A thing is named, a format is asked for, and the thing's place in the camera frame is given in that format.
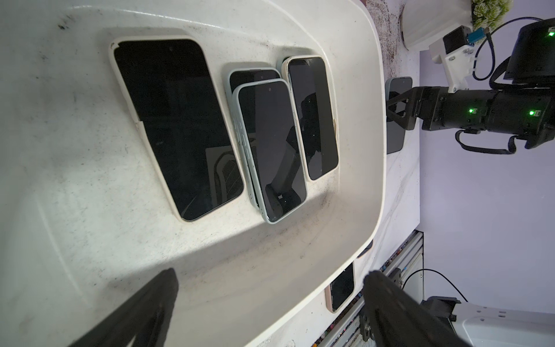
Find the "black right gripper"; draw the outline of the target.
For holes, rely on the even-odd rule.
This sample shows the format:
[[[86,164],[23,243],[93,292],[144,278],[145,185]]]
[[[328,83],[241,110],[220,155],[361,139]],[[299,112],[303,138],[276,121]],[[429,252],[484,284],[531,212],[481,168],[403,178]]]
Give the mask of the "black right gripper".
[[[386,101],[387,118],[404,130],[414,130],[418,117],[426,131],[490,130],[491,108],[498,94],[493,90],[449,93],[446,87],[414,87]]]

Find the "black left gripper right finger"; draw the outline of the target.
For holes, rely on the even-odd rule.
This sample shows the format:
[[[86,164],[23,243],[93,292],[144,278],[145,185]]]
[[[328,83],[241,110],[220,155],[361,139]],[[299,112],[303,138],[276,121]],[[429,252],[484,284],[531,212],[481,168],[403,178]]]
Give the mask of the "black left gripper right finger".
[[[377,346],[467,346],[380,271],[364,278],[363,296]]]

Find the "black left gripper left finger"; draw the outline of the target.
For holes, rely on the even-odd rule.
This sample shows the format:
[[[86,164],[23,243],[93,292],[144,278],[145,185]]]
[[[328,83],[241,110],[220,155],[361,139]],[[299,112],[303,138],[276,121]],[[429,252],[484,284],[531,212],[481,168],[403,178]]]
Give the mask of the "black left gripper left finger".
[[[173,268],[161,271],[73,346],[163,346],[179,291]]]

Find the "black phone tan case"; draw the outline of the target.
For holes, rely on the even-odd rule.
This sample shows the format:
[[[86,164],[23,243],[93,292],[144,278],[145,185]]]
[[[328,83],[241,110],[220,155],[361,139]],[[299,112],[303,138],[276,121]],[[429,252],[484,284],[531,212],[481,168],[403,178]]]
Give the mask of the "black phone tan case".
[[[328,310],[337,312],[354,292],[354,264],[351,263],[330,285],[325,288],[325,299]]]

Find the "black phone beige case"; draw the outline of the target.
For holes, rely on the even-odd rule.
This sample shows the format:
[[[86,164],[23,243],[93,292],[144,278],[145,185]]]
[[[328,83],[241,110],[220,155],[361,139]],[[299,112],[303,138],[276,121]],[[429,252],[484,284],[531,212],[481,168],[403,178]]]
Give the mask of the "black phone beige case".
[[[282,63],[301,129],[309,178],[316,181],[339,164],[328,69],[320,56],[291,56]]]

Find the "white plastic storage box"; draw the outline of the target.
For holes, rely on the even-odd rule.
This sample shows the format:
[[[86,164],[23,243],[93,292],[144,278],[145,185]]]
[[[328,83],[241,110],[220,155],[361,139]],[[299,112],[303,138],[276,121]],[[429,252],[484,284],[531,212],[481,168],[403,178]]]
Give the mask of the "white plastic storage box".
[[[321,56],[338,167],[277,224],[246,192],[182,220],[112,66],[123,38],[196,41],[226,134],[230,67]],[[68,346],[170,267],[167,346],[266,341],[377,231],[383,82],[359,1],[3,1],[1,345]]]

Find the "black phone mint case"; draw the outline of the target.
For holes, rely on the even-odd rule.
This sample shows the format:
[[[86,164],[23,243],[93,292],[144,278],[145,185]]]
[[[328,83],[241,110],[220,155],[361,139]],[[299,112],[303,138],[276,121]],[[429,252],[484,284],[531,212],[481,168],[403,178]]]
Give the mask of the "black phone mint case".
[[[249,82],[234,90],[232,100],[253,201],[264,220],[276,224],[307,198],[289,86],[282,79]]]

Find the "black phone cream case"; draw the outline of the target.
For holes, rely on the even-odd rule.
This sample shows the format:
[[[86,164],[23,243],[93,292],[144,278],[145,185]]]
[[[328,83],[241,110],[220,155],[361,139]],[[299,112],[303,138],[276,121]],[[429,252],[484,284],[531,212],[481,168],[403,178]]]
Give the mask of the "black phone cream case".
[[[123,40],[113,56],[179,217],[196,221],[237,198],[244,181],[201,46]]]

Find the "black phone grey case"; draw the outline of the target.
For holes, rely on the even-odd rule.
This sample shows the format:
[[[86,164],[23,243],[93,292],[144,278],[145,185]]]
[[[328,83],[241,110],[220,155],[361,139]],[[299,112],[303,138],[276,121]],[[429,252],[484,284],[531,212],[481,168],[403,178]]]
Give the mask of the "black phone grey case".
[[[391,77],[385,83],[385,100],[394,98],[413,87],[411,77]],[[387,117],[387,155],[399,152],[403,149],[405,133],[403,127],[399,126]]]

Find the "black phone pink case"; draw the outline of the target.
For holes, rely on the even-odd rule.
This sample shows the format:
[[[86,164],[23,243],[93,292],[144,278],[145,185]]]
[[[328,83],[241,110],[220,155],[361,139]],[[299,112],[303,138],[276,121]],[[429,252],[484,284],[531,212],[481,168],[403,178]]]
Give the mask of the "black phone pink case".
[[[369,244],[363,249],[363,251],[357,256],[357,259],[363,257],[369,250],[371,250],[372,247],[373,247],[373,244],[374,244],[374,240],[371,240],[370,243],[369,243]]]

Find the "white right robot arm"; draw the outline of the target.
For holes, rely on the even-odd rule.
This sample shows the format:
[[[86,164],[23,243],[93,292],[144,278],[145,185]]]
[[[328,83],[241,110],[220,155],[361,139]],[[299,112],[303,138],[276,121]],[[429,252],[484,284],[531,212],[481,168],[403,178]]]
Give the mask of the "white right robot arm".
[[[417,119],[425,131],[455,129],[461,134],[487,131],[509,134],[507,148],[462,144],[464,150],[511,155],[516,140],[533,149],[554,139],[554,20],[533,17],[518,33],[511,56],[494,62],[487,90],[471,90],[466,78],[474,75],[478,40],[493,43],[492,31],[464,25],[430,46],[432,59],[445,69],[447,87],[412,87],[386,92],[387,120],[413,130]]]

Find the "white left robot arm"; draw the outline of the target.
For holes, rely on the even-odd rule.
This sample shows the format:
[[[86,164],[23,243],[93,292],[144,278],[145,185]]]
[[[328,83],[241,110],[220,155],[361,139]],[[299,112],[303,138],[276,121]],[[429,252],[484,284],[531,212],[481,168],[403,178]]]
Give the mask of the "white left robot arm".
[[[163,270],[74,346],[163,346],[179,290]],[[364,278],[363,321],[377,346],[553,346],[554,316],[481,307],[451,297],[415,302],[380,271]]]

